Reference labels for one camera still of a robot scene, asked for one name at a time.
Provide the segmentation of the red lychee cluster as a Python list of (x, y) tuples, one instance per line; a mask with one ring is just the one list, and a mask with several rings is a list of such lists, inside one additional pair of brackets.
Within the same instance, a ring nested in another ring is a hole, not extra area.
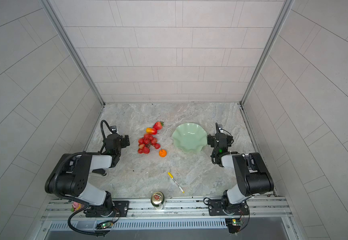
[(154, 135), (145, 134), (142, 138), (138, 139), (139, 154), (149, 154), (151, 149), (160, 150), (161, 145), (158, 143), (158, 139)]

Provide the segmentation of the red yellow fake mango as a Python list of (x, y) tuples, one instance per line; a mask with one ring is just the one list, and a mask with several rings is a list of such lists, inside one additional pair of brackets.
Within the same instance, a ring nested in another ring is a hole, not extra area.
[(157, 130), (155, 128), (147, 128), (146, 129), (146, 133), (149, 135), (156, 135), (157, 134)]

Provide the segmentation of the red fake strawberry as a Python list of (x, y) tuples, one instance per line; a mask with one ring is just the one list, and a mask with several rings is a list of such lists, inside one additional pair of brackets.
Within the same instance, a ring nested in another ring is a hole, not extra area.
[(159, 131), (159, 130), (162, 130), (163, 126), (164, 126), (164, 122), (159, 121), (154, 124), (153, 128)]

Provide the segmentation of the small orange fake tangerine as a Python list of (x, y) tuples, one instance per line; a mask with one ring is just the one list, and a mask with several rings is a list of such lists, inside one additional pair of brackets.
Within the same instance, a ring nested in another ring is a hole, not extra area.
[(159, 156), (164, 158), (167, 156), (167, 151), (164, 150), (164, 149), (160, 149), (159, 152), (158, 152)]

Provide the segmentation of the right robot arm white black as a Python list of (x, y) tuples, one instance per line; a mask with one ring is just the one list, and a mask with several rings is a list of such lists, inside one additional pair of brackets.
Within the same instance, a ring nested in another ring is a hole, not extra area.
[(235, 171), (236, 184), (224, 191), (220, 200), (204, 199), (210, 216), (248, 216), (247, 200), (274, 190), (274, 181), (259, 153), (241, 154), (229, 151), (233, 136), (216, 124), (215, 135), (207, 136), (208, 145), (213, 148), (211, 159), (214, 165)]

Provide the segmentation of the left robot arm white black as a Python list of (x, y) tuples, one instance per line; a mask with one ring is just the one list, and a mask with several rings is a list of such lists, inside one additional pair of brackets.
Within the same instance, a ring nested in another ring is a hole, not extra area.
[(130, 145), (129, 136), (120, 135), (116, 126), (110, 126), (105, 120), (100, 122), (100, 126), (110, 131), (109, 135), (101, 131), (100, 151), (62, 155), (44, 189), (48, 194), (80, 204), (87, 218), (126, 217), (128, 201), (114, 201), (110, 192), (88, 181), (90, 174), (106, 176), (106, 170), (116, 167), (119, 162), (122, 149)]

